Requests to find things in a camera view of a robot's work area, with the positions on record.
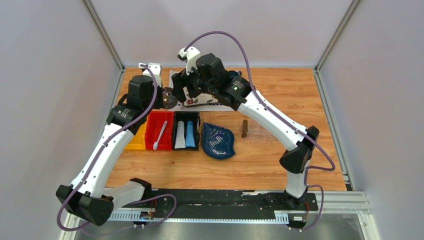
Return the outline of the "blue toothpaste tube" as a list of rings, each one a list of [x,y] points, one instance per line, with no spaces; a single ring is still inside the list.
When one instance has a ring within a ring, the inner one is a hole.
[[[188,121],[186,124],[185,147],[194,148],[195,146],[194,124],[193,121]]]

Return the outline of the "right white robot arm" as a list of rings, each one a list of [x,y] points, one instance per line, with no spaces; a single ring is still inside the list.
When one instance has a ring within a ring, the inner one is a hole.
[[[184,70],[172,76],[172,94],[180,102],[201,94],[211,95],[221,105],[255,120],[283,144],[285,152],[279,163],[287,171],[285,203],[293,210],[299,209],[306,200],[306,167],[319,130],[314,126],[307,128],[283,114],[249,81],[231,75],[214,54],[181,52],[177,57],[186,63]]]

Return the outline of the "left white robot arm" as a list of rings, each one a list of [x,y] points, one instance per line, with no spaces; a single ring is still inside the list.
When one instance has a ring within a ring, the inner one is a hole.
[[[118,208],[131,203],[148,207],[153,201],[151,183],[131,178],[126,184],[105,188],[118,158],[153,109],[164,107],[162,80],[159,75],[137,75],[128,84],[117,105],[106,119],[103,134],[93,153],[70,185],[60,185],[55,193],[61,202],[56,223],[64,231],[71,229],[61,223],[64,210],[87,224],[103,225]]]

